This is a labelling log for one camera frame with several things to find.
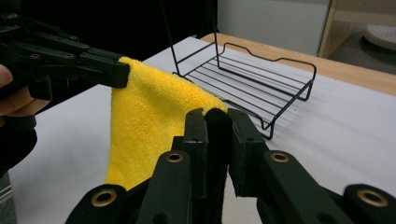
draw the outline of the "white table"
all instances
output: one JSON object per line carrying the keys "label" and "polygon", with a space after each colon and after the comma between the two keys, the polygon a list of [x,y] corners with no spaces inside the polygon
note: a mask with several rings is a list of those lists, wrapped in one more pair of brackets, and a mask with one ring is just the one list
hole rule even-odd
{"label": "white table", "polygon": [[[205,44],[187,38],[175,45],[177,57]],[[145,63],[175,71],[170,49]],[[82,196],[104,183],[110,93],[96,86],[36,117],[35,150],[9,171],[18,223],[64,223]],[[308,102],[288,111],[267,142],[270,149],[291,153],[321,186],[337,193],[365,183],[396,196],[396,97],[317,76]],[[235,199],[230,180],[223,220],[261,223],[255,200]]]}

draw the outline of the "black wire rack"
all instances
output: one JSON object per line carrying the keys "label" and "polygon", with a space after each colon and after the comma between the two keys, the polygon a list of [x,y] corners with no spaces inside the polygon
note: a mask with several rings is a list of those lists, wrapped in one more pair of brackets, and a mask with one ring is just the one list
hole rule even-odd
{"label": "black wire rack", "polygon": [[[264,138],[273,138],[276,121],[296,100],[309,99],[317,73],[314,64],[283,57],[275,60],[263,58],[234,43],[225,43],[222,51],[219,51],[217,26],[214,21],[214,42],[177,60],[165,12],[163,15],[176,66],[174,74],[219,97],[227,106],[249,114]],[[212,58],[186,74],[180,73],[181,63],[213,46],[215,52]],[[235,57],[229,53],[234,49],[244,51],[244,57]],[[290,67],[295,67],[295,71],[304,71],[291,72]]]}

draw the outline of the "gray wall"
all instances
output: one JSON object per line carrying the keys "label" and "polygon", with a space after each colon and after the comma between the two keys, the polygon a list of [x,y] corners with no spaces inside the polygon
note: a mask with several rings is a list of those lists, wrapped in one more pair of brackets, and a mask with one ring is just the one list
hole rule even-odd
{"label": "gray wall", "polygon": [[219,0],[218,27],[234,35],[317,55],[331,0]]}

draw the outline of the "yellow towel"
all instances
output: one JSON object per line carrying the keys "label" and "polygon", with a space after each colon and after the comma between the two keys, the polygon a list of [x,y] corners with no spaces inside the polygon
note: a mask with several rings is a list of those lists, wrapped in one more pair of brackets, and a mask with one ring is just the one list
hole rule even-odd
{"label": "yellow towel", "polygon": [[158,157],[184,134],[187,112],[202,108],[227,111],[214,95],[188,80],[128,57],[128,86],[113,89],[107,184],[131,189],[152,176]]}

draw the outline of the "white round object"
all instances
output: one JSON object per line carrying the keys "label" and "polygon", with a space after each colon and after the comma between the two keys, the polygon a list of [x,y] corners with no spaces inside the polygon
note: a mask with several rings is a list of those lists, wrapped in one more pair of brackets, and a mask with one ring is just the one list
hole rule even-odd
{"label": "white round object", "polygon": [[396,50],[396,27],[394,26],[367,25],[363,36],[379,47]]}

